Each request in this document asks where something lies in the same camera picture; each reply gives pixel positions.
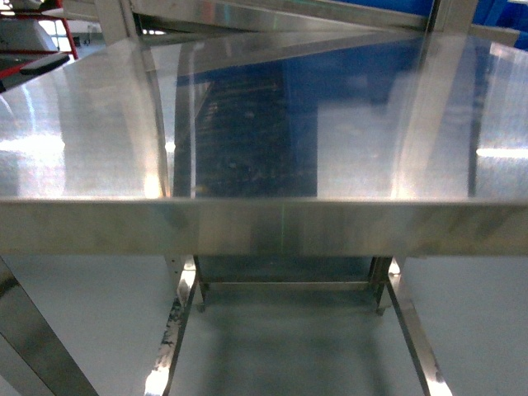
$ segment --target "metal leg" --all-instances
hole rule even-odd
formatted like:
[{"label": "metal leg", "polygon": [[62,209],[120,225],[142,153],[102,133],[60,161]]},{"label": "metal leg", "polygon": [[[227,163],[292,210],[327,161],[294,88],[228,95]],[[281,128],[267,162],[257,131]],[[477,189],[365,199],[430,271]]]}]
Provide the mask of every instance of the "metal leg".
[{"label": "metal leg", "polygon": [[203,310],[204,308],[204,300],[205,300],[205,285],[203,283],[203,278],[201,276],[200,272],[200,263],[198,262],[198,257],[196,256],[165,256],[165,262],[167,263],[167,268],[169,271],[169,275],[172,279],[172,284],[174,285],[174,291],[178,292],[178,288],[180,287],[181,278],[182,278],[182,272],[186,268],[186,264],[192,265],[195,268],[196,271],[196,295],[193,299],[193,304],[196,305],[196,307],[199,310]]},{"label": "metal leg", "polygon": [[178,355],[182,347],[187,319],[189,318],[192,300],[198,285],[198,274],[192,256],[181,258],[183,261],[176,258],[170,260],[173,265],[182,262],[183,264],[180,271],[177,296],[174,299],[174,303],[172,303],[171,313],[168,316],[167,326],[158,351],[158,358],[145,382],[145,396],[168,395]]},{"label": "metal leg", "polygon": [[376,298],[376,313],[380,316],[392,306],[386,287],[389,281],[387,274],[392,260],[392,257],[373,257],[370,264],[369,282]]},{"label": "metal leg", "polygon": [[97,396],[2,258],[0,374],[23,396]]},{"label": "metal leg", "polygon": [[452,396],[440,371],[431,344],[423,331],[420,318],[414,308],[411,295],[403,282],[400,267],[395,259],[389,266],[390,298],[398,315],[398,321],[411,352],[412,362],[426,396]]}]

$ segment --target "stainless steel tabletop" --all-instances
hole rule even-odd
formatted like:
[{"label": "stainless steel tabletop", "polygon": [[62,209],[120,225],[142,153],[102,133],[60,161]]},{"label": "stainless steel tabletop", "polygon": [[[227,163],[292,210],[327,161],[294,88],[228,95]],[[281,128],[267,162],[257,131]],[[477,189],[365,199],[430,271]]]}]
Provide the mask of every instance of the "stainless steel tabletop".
[{"label": "stainless steel tabletop", "polygon": [[0,97],[0,252],[528,253],[528,54],[124,41]]}]

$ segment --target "floor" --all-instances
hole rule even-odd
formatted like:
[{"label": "floor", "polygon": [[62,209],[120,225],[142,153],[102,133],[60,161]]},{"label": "floor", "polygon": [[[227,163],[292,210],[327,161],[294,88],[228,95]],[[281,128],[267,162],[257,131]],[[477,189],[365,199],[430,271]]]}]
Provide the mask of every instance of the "floor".
[{"label": "floor", "polygon": [[[102,395],[143,394],[172,287],[161,257],[6,257]],[[526,257],[410,259],[404,275],[455,395],[528,394]],[[0,380],[0,394],[17,396]],[[365,293],[215,293],[171,395],[414,395],[394,311]]]}]

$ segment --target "red frame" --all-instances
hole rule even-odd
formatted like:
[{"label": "red frame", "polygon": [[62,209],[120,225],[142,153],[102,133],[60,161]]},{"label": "red frame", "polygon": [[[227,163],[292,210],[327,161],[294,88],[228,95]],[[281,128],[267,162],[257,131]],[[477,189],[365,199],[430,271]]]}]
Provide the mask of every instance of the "red frame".
[{"label": "red frame", "polygon": [[[59,7],[62,7],[62,0],[57,0],[57,5]],[[77,54],[77,49],[75,48],[75,43],[73,42],[72,32],[69,30],[68,21],[65,18],[58,18],[56,16],[47,16],[43,15],[41,12],[38,11],[14,11],[15,15],[2,15],[0,14],[0,17],[2,19],[33,19],[36,21],[61,21],[63,22],[64,29],[66,30],[66,37],[68,38],[69,46],[71,48],[70,51],[60,51],[64,52],[66,54],[73,55],[74,59],[79,59]],[[32,51],[32,50],[0,50],[0,53],[2,54],[56,54],[58,51]]]}]

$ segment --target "metal surface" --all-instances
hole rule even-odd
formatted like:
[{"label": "metal surface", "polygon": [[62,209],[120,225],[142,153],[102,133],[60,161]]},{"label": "metal surface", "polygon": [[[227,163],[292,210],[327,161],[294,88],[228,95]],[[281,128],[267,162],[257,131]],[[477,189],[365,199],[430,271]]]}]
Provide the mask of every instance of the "metal surface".
[{"label": "metal surface", "polygon": [[435,0],[427,31],[468,33],[479,0]]},{"label": "metal surface", "polygon": [[519,31],[507,27],[471,25],[469,33],[481,39],[495,41],[512,47],[519,39]]},{"label": "metal surface", "polygon": [[97,396],[2,258],[0,368],[2,376],[24,395]]},{"label": "metal surface", "polygon": [[197,283],[193,258],[187,257],[183,271],[181,271],[177,297],[172,304],[162,344],[158,351],[158,358],[145,382],[145,396],[167,395],[171,388]]},{"label": "metal surface", "polygon": [[98,21],[106,45],[128,37],[137,37],[137,29],[128,0],[94,0]]},{"label": "metal surface", "polygon": [[426,396],[451,396],[396,260],[389,268],[388,288],[423,393]]},{"label": "metal surface", "polygon": [[203,304],[205,297],[205,287],[200,275],[200,266],[198,264],[197,257],[193,256],[165,256],[165,262],[167,263],[167,269],[169,276],[172,279],[174,285],[174,291],[178,293],[178,289],[182,282],[182,273],[185,268],[194,267],[196,271],[196,292],[193,304]]},{"label": "metal surface", "polygon": [[[528,55],[434,35],[420,63],[422,44],[131,40],[7,92],[0,252],[527,254]],[[482,155],[469,152],[476,121]],[[195,190],[170,196],[190,128]],[[488,150],[501,148],[516,157]]]},{"label": "metal surface", "polygon": [[427,23],[422,16],[325,0],[132,0],[131,3],[133,11],[138,14],[243,31],[350,31],[365,28],[423,31]]},{"label": "metal surface", "polygon": [[376,313],[383,315],[385,310],[392,306],[389,291],[387,290],[388,274],[392,257],[373,257],[370,264],[369,284],[374,291],[376,300]]},{"label": "metal surface", "polygon": [[284,282],[284,281],[248,281],[248,282],[207,282],[208,291],[259,291],[259,290],[288,290],[288,291],[356,291],[368,289],[367,280],[344,280],[333,282]]}]

